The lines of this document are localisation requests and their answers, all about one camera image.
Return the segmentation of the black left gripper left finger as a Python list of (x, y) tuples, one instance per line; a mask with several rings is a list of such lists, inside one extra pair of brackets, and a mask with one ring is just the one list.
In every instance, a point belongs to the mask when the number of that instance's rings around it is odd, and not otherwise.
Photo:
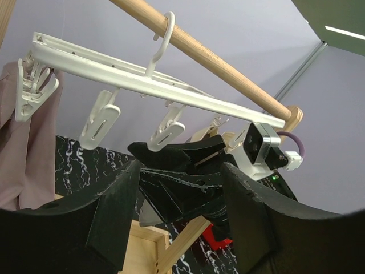
[(2, 273), (118, 273), (123, 269), (141, 164), (37, 209), (1, 211)]

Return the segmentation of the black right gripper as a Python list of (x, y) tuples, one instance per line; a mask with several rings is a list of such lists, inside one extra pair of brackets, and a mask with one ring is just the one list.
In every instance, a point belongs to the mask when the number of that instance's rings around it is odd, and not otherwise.
[[(220, 173), (186, 174), (201, 172), (207, 158), (217, 156), (224, 148), (219, 135), (196, 142), (168, 144), (158, 152), (149, 150), (145, 142), (128, 146), (128, 151), (147, 167), (140, 171), (139, 188), (163, 223), (192, 220), (201, 215), (214, 225), (217, 240), (232, 240), (222, 187), (224, 178)], [(288, 162), (279, 148), (271, 148), (265, 159), (269, 175), (257, 182), (297, 200), (277, 171)]]

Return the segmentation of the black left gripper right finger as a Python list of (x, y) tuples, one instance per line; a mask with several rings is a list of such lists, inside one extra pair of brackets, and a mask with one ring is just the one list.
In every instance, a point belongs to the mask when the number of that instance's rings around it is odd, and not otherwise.
[(337, 214), (221, 166), (239, 273), (363, 273), (364, 211)]

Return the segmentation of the wooden clothes rack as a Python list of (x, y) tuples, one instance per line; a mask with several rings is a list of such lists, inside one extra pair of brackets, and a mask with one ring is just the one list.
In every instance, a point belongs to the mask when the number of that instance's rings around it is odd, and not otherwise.
[[(156, 39), (163, 40), (168, 24), (166, 14), (160, 14), (144, 1), (116, 1), (116, 5), (149, 27), (154, 32)], [(254, 103), (260, 105), (265, 109), (263, 114), (284, 120), (283, 128), (272, 127), (275, 131), (288, 132), (290, 126), (302, 119), (303, 114), (300, 109), (290, 110), (281, 105), (231, 65), (182, 31), (176, 23), (168, 45), (174, 45)], [(51, 75), (58, 77), (60, 86), (63, 86), (64, 74), (66, 72), (51, 70)], [(239, 134), (249, 124), (257, 123), (191, 106), (184, 108), (179, 121), (185, 126), (185, 130), (169, 144), (186, 143), (195, 132), (207, 126), (217, 126), (219, 133)], [(224, 162), (231, 163), (238, 168), (234, 157), (227, 153), (225, 148), (217, 156), (207, 158), (207, 161), (203, 164), (201, 172), (186, 174), (199, 175), (218, 172), (221, 174), (220, 165)], [(138, 187), (125, 262), (123, 269), (118, 273), (169, 273), (172, 265), (202, 235), (209, 224), (211, 222), (203, 216), (192, 220), (163, 223)]]

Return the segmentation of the white plastic clip hanger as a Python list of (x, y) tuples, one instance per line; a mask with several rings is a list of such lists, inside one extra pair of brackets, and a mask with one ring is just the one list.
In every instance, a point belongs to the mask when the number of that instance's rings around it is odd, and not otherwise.
[(15, 119), (25, 122), (60, 86), (51, 70), (60, 70), (81, 78), (165, 100), (168, 113), (147, 143), (158, 152), (184, 132), (179, 121), (184, 108), (191, 106), (238, 119), (283, 128), (284, 120), (268, 114), (218, 100), (211, 95), (169, 75), (155, 70), (164, 55), (175, 26), (175, 14), (166, 13), (168, 21), (162, 43), (149, 61), (141, 67), (109, 55), (87, 49), (42, 33), (34, 33), (27, 57), (18, 61)]

